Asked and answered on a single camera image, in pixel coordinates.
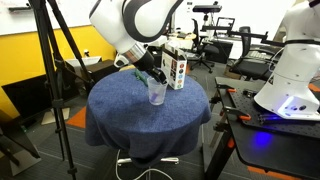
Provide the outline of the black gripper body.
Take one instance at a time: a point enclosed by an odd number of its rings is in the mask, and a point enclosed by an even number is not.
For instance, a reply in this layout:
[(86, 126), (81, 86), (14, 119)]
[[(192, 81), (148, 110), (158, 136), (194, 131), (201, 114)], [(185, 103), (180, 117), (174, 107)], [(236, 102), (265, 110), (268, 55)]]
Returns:
[(148, 75), (152, 76), (157, 82), (161, 84), (167, 83), (167, 78), (161, 69), (158, 69), (154, 64), (154, 57), (149, 51), (133, 65), (140, 71), (145, 71)]

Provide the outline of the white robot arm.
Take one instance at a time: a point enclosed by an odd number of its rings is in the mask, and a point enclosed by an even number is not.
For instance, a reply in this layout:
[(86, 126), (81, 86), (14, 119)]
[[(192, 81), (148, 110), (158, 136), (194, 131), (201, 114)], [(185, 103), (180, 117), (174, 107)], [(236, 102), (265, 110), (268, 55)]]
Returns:
[[(141, 71), (164, 84), (166, 76), (143, 47), (165, 30), (183, 0), (97, 0), (89, 20), (98, 33)], [(309, 83), (320, 68), (320, 3), (307, 0), (284, 16), (282, 55), (254, 101), (284, 119), (320, 120)]]

